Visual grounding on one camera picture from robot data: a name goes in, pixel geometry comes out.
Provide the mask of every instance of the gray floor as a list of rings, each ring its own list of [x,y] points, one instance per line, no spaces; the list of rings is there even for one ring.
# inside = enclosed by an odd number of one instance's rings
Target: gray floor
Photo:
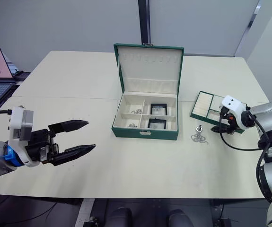
[[[0,202],[5,198],[7,196],[0,195]],[[0,226],[74,227],[81,200],[73,200],[73,202],[75,205],[57,203],[47,219],[48,212],[30,221]],[[217,219],[221,213],[219,209],[221,206],[211,205],[213,202],[215,201],[205,199],[97,199],[92,209],[92,215],[103,221],[115,209],[127,207],[132,211],[134,227],[166,227],[166,218],[169,211],[181,209],[189,216],[195,227],[211,227],[213,226],[212,220]],[[226,205],[222,214],[223,218],[233,220],[231,222],[232,227],[265,226],[268,208],[266,201],[232,202],[225,200]],[[54,201],[10,196],[0,205],[0,223],[35,217],[54,204]]]

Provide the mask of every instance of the green jewelry box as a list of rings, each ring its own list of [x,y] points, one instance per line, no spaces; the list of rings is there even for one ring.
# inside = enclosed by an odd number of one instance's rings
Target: green jewelry box
[[[114,51],[123,93],[112,125],[115,136],[177,140],[184,48],[114,44]],[[166,104],[167,115],[151,115],[151,104]],[[150,119],[166,120],[166,128],[148,128]]]

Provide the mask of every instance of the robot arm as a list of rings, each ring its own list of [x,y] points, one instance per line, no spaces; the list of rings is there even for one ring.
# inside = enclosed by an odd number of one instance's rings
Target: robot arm
[[[33,113],[23,107],[13,108],[8,127],[9,141],[0,141],[0,176],[19,166],[34,167],[40,162],[57,166],[77,159],[95,147],[95,144],[81,145],[59,153],[58,144],[53,142],[56,134],[77,130],[88,122],[71,120],[49,125],[49,130],[32,131]]]
[[[248,107],[231,96],[226,96],[221,103],[220,118],[228,120],[229,127],[226,131],[232,134],[234,130],[256,126],[260,136],[258,147],[263,150],[260,159],[265,164],[258,162],[257,180],[263,195],[271,202],[267,213],[267,225],[272,226],[272,103],[255,107]]]

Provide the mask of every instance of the table surface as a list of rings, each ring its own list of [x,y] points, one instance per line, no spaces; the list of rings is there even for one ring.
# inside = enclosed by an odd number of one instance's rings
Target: table surface
[[[60,65],[65,66],[65,73]],[[87,89],[76,89],[82,86]],[[97,147],[60,166],[19,167],[0,177],[0,194],[70,198],[262,198],[255,179],[255,165],[261,152],[233,150],[210,131],[212,125],[189,117],[200,90],[221,96],[230,94],[249,105],[268,102],[243,59],[185,56],[177,141],[117,138],[111,131],[121,96],[114,54],[49,53],[1,109],[23,105],[34,110],[33,130],[71,119],[89,121],[90,124],[77,131],[58,134],[55,142],[61,151],[82,144],[95,143]],[[1,114],[2,141],[8,139],[8,124],[9,116]],[[191,140],[199,124],[203,125],[208,145]],[[255,148],[259,139],[255,128],[225,138],[240,148]]]

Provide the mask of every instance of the jewelry box compartment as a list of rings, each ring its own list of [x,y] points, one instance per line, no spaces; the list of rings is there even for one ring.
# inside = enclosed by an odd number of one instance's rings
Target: jewelry box compartment
[[[167,115],[151,114],[151,104],[166,104]],[[114,120],[114,128],[142,129],[148,128],[149,120],[166,120],[165,129],[156,129],[160,131],[177,131],[177,97],[175,95],[138,95],[126,94],[122,95],[118,112]]]

